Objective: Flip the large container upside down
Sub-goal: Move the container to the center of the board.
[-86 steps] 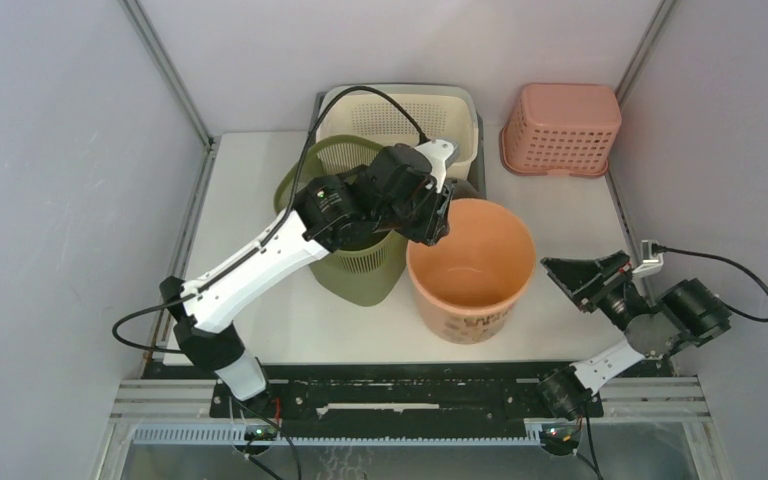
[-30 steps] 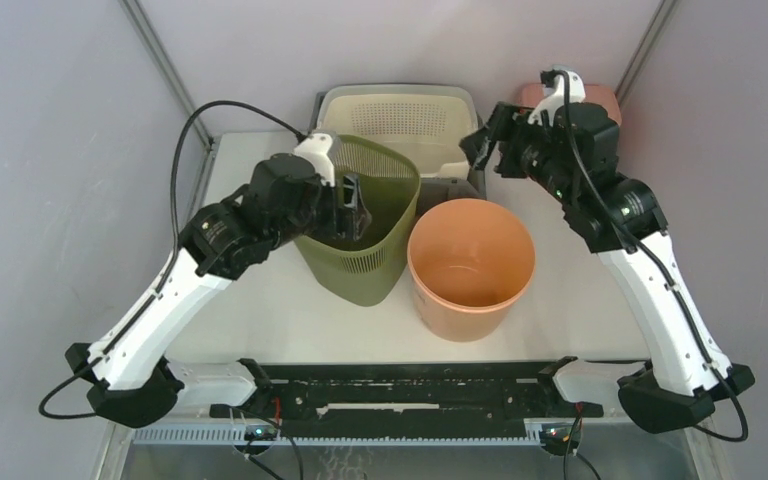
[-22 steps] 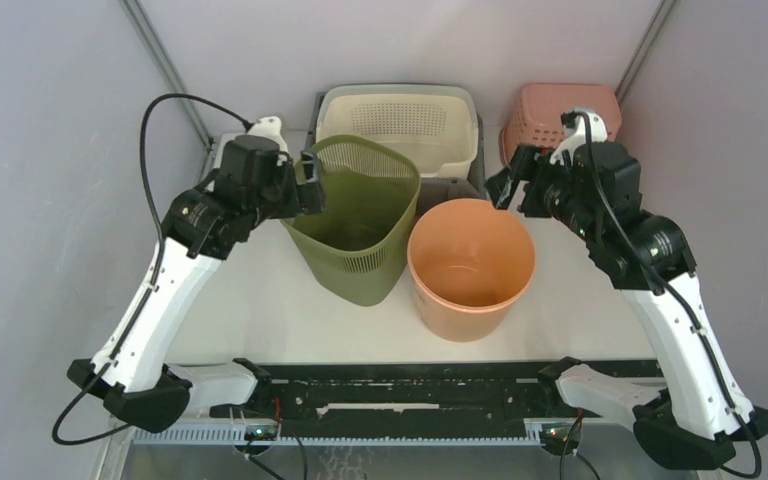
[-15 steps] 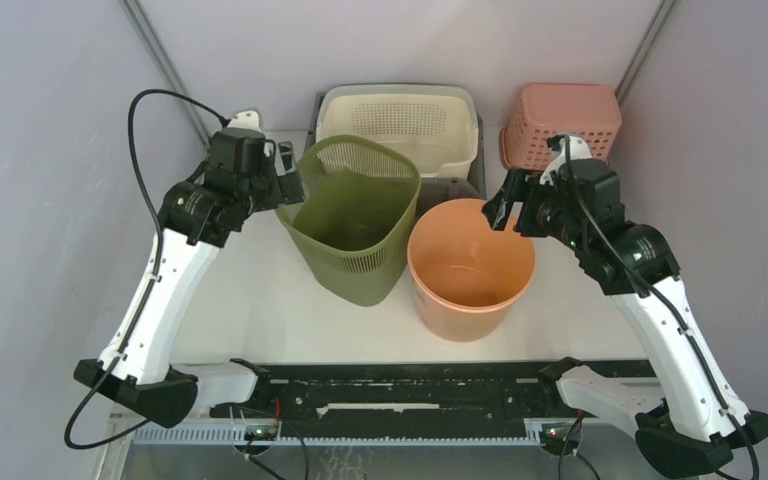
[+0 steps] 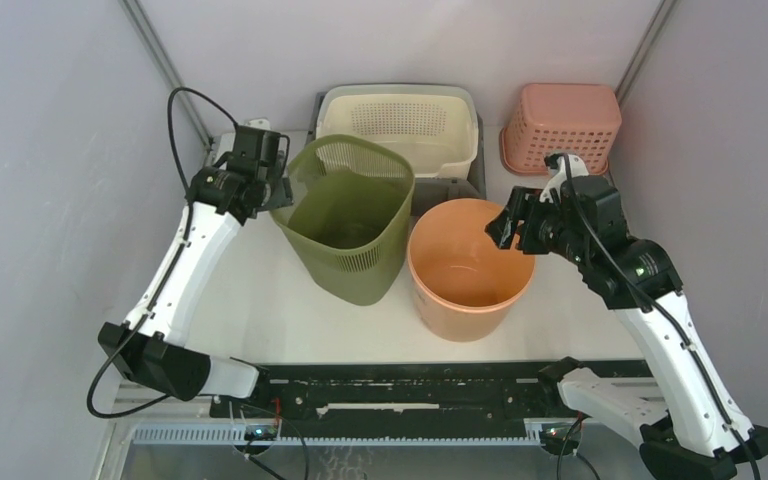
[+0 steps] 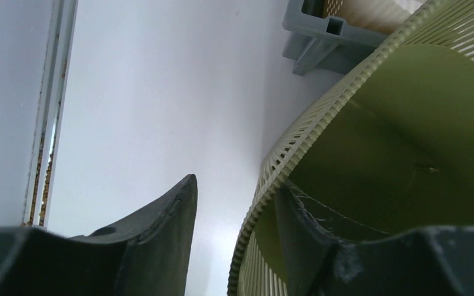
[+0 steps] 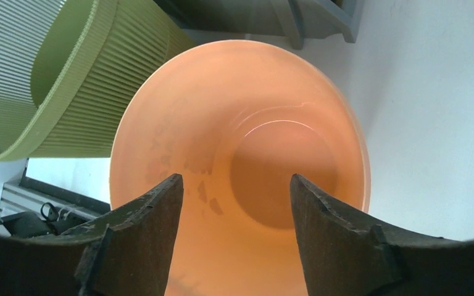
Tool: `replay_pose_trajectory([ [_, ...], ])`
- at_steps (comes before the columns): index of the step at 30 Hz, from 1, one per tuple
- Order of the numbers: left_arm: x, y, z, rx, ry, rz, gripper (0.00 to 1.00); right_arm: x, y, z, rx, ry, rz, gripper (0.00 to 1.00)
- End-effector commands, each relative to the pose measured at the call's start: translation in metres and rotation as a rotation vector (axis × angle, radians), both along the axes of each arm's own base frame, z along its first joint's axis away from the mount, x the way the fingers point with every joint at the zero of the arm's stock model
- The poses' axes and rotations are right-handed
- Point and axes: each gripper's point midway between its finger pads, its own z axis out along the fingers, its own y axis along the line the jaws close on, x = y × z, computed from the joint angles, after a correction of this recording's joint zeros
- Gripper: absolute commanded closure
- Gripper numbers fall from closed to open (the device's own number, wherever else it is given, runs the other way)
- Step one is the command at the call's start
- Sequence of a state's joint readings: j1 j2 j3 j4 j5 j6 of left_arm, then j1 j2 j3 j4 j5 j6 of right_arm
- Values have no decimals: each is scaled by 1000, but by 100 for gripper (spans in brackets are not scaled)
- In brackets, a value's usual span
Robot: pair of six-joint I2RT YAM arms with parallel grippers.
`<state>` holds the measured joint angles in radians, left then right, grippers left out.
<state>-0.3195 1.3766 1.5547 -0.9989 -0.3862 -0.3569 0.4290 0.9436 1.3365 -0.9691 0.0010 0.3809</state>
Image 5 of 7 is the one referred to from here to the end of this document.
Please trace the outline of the green perforated waste bin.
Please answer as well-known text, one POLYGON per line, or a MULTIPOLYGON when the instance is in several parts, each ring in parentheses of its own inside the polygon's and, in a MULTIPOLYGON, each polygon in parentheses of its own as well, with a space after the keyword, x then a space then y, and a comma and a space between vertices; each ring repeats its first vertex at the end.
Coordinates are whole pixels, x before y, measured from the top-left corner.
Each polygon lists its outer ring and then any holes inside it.
POLYGON ((271 211, 312 280, 359 306, 377 303, 406 256, 415 174, 400 154, 335 134, 287 169, 293 202, 271 211))

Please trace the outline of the orange plastic bucket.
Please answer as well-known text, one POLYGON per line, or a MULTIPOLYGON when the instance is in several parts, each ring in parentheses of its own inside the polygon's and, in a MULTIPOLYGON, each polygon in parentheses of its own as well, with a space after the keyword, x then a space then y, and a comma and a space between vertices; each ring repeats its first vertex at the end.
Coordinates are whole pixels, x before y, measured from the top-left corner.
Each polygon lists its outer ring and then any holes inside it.
POLYGON ((535 257, 499 249, 485 233, 501 211, 487 200, 450 200, 419 217, 410 233, 414 305, 440 338, 472 342, 490 335, 531 283, 535 257))

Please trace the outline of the pink perforated plastic basket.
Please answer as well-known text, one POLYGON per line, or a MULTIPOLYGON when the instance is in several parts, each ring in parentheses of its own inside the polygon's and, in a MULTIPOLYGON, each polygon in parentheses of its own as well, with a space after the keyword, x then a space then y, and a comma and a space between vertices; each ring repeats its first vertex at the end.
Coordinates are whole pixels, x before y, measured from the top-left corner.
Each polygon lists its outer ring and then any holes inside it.
POLYGON ((614 90, 597 84, 526 85, 500 133, 504 167, 521 176, 545 175, 544 157, 566 152, 592 174, 609 168, 609 153, 622 124, 614 90))

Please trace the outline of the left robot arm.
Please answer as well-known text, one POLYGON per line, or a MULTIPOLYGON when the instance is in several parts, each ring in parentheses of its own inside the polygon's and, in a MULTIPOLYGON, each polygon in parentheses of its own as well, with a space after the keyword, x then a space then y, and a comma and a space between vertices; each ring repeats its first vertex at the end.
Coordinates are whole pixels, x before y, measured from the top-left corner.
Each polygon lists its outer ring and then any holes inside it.
POLYGON ((181 221, 143 297, 119 324, 102 326, 98 343, 126 380, 178 400, 234 397, 250 417, 271 407, 271 388, 240 360, 187 348, 195 307, 212 271, 249 219, 292 203, 285 169, 288 136, 241 125, 218 162, 186 189, 181 221))

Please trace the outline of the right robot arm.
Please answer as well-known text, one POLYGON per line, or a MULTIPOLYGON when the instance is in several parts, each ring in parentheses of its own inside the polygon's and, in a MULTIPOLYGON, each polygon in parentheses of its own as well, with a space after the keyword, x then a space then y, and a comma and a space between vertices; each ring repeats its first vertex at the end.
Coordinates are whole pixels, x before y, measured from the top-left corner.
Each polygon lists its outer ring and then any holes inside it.
POLYGON ((768 427, 738 407, 695 330, 683 284, 656 242, 633 236, 619 192, 600 176, 517 186, 486 226, 500 249, 559 255, 574 264, 631 334, 660 389, 660 402, 621 391, 566 357, 539 372, 539 406, 569 410, 622 436, 657 479, 731 479, 768 455, 768 427))

